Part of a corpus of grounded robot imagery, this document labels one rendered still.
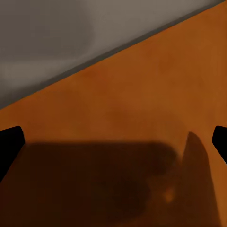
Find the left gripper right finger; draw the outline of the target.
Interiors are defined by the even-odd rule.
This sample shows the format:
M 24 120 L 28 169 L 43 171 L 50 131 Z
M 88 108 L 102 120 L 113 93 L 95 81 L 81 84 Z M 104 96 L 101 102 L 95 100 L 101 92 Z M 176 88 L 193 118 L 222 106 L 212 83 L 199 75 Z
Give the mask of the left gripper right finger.
M 227 164 L 227 128 L 216 126 L 212 143 Z

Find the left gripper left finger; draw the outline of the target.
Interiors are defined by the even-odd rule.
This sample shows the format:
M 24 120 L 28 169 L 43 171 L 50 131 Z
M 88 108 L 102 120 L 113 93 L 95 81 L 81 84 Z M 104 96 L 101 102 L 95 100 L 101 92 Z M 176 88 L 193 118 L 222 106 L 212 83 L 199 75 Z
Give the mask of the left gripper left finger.
M 24 145 L 20 126 L 0 131 L 0 182 Z

